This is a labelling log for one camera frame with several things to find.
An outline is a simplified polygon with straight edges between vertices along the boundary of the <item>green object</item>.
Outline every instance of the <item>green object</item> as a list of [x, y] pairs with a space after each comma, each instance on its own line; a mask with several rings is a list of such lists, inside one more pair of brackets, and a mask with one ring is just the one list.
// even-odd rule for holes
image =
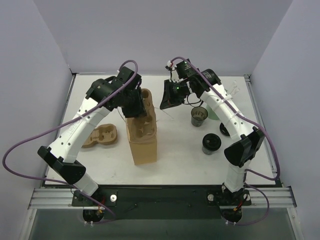
[[209, 105], [205, 106], [205, 109], [208, 111], [208, 118], [211, 120], [219, 120], [219, 117], [215, 112], [211, 109]]

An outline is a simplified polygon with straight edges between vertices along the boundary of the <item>white arm segment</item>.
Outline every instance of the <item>white arm segment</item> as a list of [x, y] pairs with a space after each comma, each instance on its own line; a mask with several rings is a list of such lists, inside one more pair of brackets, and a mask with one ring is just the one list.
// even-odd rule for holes
[[[81, 116], [97, 104], [98, 103], [92, 98], [83, 99], [82, 105], [73, 119]], [[86, 117], [71, 124], [68, 129], [61, 133], [59, 137], [49, 145], [51, 153], [56, 158], [62, 157], [64, 163], [74, 163], [86, 139], [95, 127], [97, 127], [99, 122], [109, 113], [110, 111], [108, 109], [100, 107]], [[98, 184], [87, 173], [74, 185], [89, 196], [98, 189]]]
[[[237, 106], [231, 100], [231, 95], [227, 94], [222, 84], [215, 84], [214, 88], [234, 107], [236, 111], [238, 111], [239, 114], [241, 114]], [[253, 131], [254, 125], [239, 118], [212, 89], [210, 89], [210, 91], [204, 91], [200, 99], [208, 104], [219, 117], [234, 142], [241, 140], [241, 135], [247, 136]], [[246, 180], [245, 170], [249, 167], [250, 162], [251, 160], [247, 161], [243, 167], [234, 166], [229, 163], [224, 185], [232, 193], [237, 192], [244, 187], [244, 182]]]

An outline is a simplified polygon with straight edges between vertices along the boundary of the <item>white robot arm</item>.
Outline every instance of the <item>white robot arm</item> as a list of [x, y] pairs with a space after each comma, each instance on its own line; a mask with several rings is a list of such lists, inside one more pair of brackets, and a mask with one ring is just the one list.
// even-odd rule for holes
[[[234, 141], [234, 144], [224, 150], [229, 166], [222, 190], [229, 191], [231, 198], [236, 196], [237, 193], [244, 190], [246, 169], [248, 169], [251, 160], [259, 150], [265, 137], [264, 134], [253, 124], [243, 121], [239, 117], [241, 112], [231, 100], [231, 95], [227, 94], [221, 80], [214, 71], [207, 69], [201, 73], [214, 86], [215, 91], [186, 61], [181, 61], [175, 66], [169, 62], [166, 68], [170, 70], [171, 76], [174, 76], [175, 79], [164, 81], [164, 93], [160, 109], [179, 106], [192, 93], [195, 93], [199, 99], [211, 107]], [[226, 104], [226, 101], [234, 108], [235, 112]]]
[[91, 132], [113, 109], [121, 107], [126, 118], [146, 114], [141, 93], [141, 76], [136, 75], [124, 90], [90, 114], [87, 111], [96, 107], [114, 91], [123, 86], [134, 71], [123, 66], [117, 76], [94, 81], [73, 119], [81, 119], [69, 125], [68, 129], [48, 147], [41, 146], [38, 155], [53, 168], [68, 184], [92, 196], [98, 184], [86, 173], [86, 168], [77, 161], [78, 153]]

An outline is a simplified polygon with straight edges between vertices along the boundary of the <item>small black container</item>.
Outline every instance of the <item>small black container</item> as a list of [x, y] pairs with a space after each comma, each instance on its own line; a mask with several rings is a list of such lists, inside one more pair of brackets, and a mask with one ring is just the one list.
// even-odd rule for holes
[[211, 155], [221, 147], [221, 139], [214, 133], [205, 135], [202, 139], [202, 151]]
[[195, 127], [200, 127], [208, 117], [208, 111], [202, 106], [197, 106], [191, 110], [191, 123]]

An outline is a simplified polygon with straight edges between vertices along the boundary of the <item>white wall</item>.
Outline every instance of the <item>white wall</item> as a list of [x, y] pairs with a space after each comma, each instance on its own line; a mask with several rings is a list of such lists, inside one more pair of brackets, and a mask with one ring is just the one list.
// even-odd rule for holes
[[[0, 3], [0, 155], [27, 137], [59, 122], [72, 76], [32, 0]], [[8, 165], [42, 177], [40, 145], [55, 135], [20, 146]], [[0, 238], [18, 239], [34, 187], [39, 182], [11, 175], [0, 167]]]
[[320, 236], [319, 9], [318, 0], [293, 1], [251, 78], [307, 240]]
[[292, 0], [34, 0], [72, 72], [127, 59], [163, 74], [183, 55], [221, 76], [251, 73]]

